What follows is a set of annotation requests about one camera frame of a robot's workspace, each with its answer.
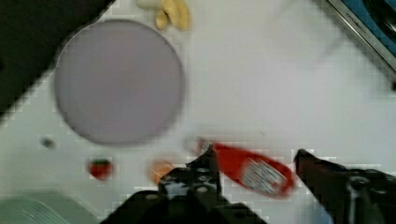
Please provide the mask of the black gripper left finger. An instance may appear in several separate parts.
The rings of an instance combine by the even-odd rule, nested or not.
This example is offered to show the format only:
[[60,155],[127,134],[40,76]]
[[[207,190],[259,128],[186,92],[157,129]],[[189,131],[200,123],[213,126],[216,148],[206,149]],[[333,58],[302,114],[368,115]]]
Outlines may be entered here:
[[213,149],[129,197],[100,224],[267,224],[243,203],[222,196]]

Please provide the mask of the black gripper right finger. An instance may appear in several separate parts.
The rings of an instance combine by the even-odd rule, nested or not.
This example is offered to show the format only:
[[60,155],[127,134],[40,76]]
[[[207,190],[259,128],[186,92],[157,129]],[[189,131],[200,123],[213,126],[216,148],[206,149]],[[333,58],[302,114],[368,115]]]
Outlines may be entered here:
[[396,224],[396,181],[376,169],[346,168],[305,149],[294,157],[295,172],[333,224]]

